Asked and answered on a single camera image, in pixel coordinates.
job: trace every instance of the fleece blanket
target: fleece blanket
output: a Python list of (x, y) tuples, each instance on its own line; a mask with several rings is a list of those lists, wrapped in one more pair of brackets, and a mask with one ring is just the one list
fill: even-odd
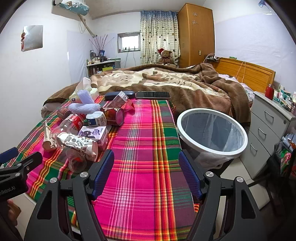
[[(161, 64), (147, 64), (128, 69), (105, 71), (91, 76), (101, 95), (112, 91), (167, 91), (176, 107), (175, 118), (191, 108), (220, 111), (239, 123), (250, 122), (250, 108), (244, 88), (218, 76), (211, 64), (201, 63), (191, 69), (178, 69)], [(66, 87), (45, 103), (69, 98)]]

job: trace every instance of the curtain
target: curtain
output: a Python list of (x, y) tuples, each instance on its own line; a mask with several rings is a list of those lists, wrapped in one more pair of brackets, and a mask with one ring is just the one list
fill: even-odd
[(158, 49), (170, 50), (173, 58), (180, 56), (177, 12), (141, 12), (141, 64), (158, 62)]

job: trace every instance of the drawer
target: drawer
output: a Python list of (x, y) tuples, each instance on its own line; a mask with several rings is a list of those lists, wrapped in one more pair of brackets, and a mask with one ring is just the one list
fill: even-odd
[(251, 112), (270, 127), (280, 139), (284, 136), (290, 122), (270, 104), (255, 96)]
[(256, 136), (249, 131), (248, 145), (240, 156), (240, 159), (252, 179), (260, 173), (269, 157), (270, 155), (264, 146)]
[(274, 152), (274, 144), (281, 141), (278, 136), (252, 112), (250, 131), (257, 137), (270, 155)]

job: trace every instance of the wardrobe door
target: wardrobe door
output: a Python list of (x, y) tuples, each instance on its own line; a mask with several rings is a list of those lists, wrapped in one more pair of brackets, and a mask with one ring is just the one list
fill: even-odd
[(178, 13), (178, 27), (179, 27), (179, 42), (180, 42), (180, 57), (179, 57), (179, 68), (186, 68), (189, 66), (189, 26), (187, 16), (187, 5)]
[(215, 52), (215, 34), (212, 10), (193, 4), (187, 5), (189, 23), (189, 66), (204, 61), (205, 55)]

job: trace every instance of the white wall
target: white wall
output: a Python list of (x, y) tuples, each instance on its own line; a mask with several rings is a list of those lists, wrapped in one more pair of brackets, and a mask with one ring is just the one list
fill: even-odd
[(296, 45), (270, 6), (259, 0), (207, 0), (213, 10), (215, 54), (276, 71), (275, 81), (296, 91)]
[[(27, 0), (1, 32), (0, 152), (17, 146), (41, 120), (44, 101), (71, 84), (67, 31), (79, 33), (78, 19), (74, 13), (53, 9), (52, 1)], [(24, 25), (43, 25), (43, 48), (20, 51)]]
[(107, 56), (108, 58), (121, 58), (122, 68), (129, 68), (140, 65), (141, 52), (129, 52), (128, 56), (127, 53), (118, 53), (117, 34), (140, 31), (140, 22), (141, 12), (129, 12), (98, 18), (93, 20), (91, 23), (93, 32), (95, 32), (98, 36), (103, 37), (104, 34), (108, 34), (106, 42), (114, 37), (114, 39), (104, 49), (105, 56)]

